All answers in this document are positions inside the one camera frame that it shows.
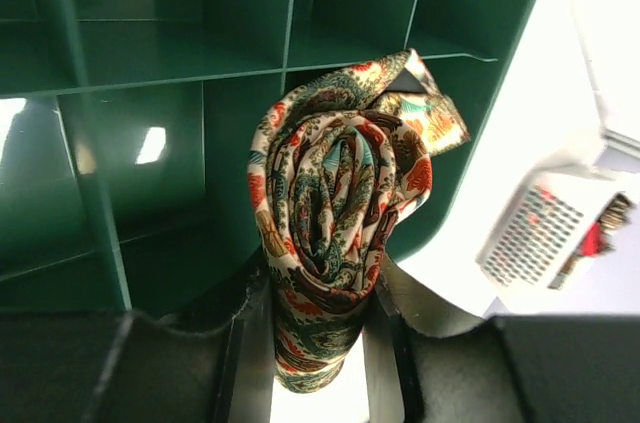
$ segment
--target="red object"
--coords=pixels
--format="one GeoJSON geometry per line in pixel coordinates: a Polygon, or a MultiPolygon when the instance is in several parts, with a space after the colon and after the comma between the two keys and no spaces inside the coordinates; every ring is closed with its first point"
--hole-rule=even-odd
{"type": "Polygon", "coordinates": [[[602,240],[602,229],[600,223],[596,222],[587,232],[587,236],[582,244],[582,254],[584,256],[596,256],[600,253],[602,240]]]}

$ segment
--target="white basket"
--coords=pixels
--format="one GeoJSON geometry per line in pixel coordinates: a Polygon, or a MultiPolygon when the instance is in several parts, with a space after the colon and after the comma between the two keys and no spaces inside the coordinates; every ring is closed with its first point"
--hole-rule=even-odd
{"type": "MultiPolygon", "coordinates": [[[[535,172],[499,219],[478,264],[515,313],[537,312],[561,290],[550,289],[589,229],[623,193],[640,200],[640,179],[632,173],[568,166],[535,172]]],[[[568,283],[584,274],[593,258],[582,258],[568,283]]]]}

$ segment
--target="green bin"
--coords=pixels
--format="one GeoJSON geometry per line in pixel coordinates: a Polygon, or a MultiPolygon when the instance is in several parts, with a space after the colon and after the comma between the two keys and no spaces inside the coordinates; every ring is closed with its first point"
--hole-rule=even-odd
{"type": "Polygon", "coordinates": [[[413,47],[473,142],[434,158],[402,262],[446,218],[533,2],[0,0],[0,307],[160,317],[223,282],[259,245],[260,117],[413,47]]]}

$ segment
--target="green compartment divider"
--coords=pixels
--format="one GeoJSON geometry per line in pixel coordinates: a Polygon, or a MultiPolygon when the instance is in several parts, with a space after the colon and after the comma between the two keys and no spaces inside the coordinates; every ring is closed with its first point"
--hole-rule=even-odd
{"type": "Polygon", "coordinates": [[[264,112],[415,47],[473,142],[433,159],[396,261],[438,231],[534,0],[0,0],[0,307],[160,316],[259,245],[246,178],[264,112]]]}

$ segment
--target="scarf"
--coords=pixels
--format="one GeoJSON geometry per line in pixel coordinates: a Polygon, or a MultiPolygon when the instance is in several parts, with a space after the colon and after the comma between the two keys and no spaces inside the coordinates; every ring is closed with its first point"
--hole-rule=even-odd
{"type": "Polygon", "coordinates": [[[394,225],[429,197],[430,156],[467,140],[414,50],[321,76],[262,118],[248,178],[285,388],[309,393],[338,375],[394,225]]]}

